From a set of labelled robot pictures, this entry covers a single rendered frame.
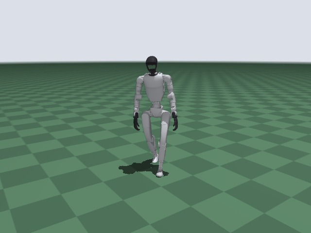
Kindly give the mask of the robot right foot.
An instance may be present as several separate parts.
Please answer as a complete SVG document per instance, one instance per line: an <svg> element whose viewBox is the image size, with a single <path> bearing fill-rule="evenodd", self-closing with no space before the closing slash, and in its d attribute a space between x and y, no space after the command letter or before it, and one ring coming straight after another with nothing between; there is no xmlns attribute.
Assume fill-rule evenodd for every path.
<svg viewBox="0 0 311 233"><path fill-rule="evenodd" d="M157 161L158 161L158 154L157 154L157 157L156 157L156 156L153 157L152 162L155 163L155 162L157 162Z"/></svg>

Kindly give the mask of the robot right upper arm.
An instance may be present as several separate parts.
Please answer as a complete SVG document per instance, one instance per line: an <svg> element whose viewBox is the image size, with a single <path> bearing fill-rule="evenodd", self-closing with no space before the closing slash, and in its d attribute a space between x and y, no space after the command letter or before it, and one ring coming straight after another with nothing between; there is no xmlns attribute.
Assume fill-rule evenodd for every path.
<svg viewBox="0 0 311 233"><path fill-rule="evenodd" d="M139 76L136 81L136 100L141 100L142 98L142 95L140 93L142 89L143 78L144 76Z"/></svg>

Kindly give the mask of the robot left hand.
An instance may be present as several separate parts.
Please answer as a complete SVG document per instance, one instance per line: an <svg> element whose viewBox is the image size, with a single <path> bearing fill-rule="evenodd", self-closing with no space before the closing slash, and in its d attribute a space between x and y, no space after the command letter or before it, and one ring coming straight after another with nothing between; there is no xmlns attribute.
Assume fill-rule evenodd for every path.
<svg viewBox="0 0 311 233"><path fill-rule="evenodd" d="M178 128L178 120L177 120L177 116L175 115L175 112L172 112L172 118L174 118L174 125L175 128L173 129L173 131L175 131Z"/></svg>

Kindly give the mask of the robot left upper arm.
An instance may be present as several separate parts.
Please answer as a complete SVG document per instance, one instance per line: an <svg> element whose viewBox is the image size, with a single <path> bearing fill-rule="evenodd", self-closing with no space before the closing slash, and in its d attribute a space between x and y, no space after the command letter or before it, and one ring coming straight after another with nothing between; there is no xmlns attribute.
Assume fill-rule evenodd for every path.
<svg viewBox="0 0 311 233"><path fill-rule="evenodd" d="M172 83L172 78L170 75L162 75L163 77L163 81L166 82L166 87L168 90L168 94L167 94L167 99L172 100L172 93L173 93L173 83Z"/></svg>

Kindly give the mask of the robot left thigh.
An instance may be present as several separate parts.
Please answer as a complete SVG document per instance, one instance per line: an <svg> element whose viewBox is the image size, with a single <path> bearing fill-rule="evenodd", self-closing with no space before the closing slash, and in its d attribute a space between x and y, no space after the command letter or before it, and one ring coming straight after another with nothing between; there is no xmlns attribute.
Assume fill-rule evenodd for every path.
<svg viewBox="0 0 311 233"><path fill-rule="evenodd" d="M161 130L160 130L160 140L158 142L158 147L165 145L167 141L167 134L170 125L171 114L168 111L162 110L161 115Z"/></svg>

